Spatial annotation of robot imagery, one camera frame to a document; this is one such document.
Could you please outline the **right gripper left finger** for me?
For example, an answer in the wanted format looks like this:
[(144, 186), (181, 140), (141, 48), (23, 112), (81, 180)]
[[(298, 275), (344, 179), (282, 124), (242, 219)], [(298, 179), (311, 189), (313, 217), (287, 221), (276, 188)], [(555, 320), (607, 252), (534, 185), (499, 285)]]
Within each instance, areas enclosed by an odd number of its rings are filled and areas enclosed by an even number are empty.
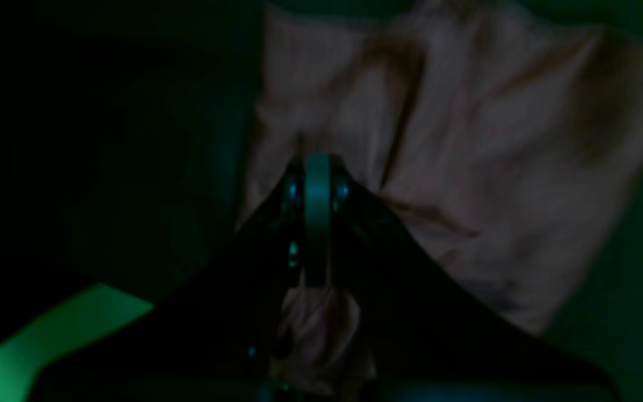
[(331, 158), (291, 163), (197, 277), (150, 313), (51, 364), (30, 401), (283, 401), (267, 371), (289, 289), (329, 282)]

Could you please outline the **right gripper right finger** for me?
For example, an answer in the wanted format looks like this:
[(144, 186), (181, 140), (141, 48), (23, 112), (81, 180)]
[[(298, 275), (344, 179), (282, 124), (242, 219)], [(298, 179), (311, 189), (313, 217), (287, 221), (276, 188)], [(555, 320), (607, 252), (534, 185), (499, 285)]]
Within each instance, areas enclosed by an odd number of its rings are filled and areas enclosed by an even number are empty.
[(398, 216), (330, 166), (334, 283), (377, 376), (360, 401), (616, 401), (602, 369), (520, 330), (454, 282)]

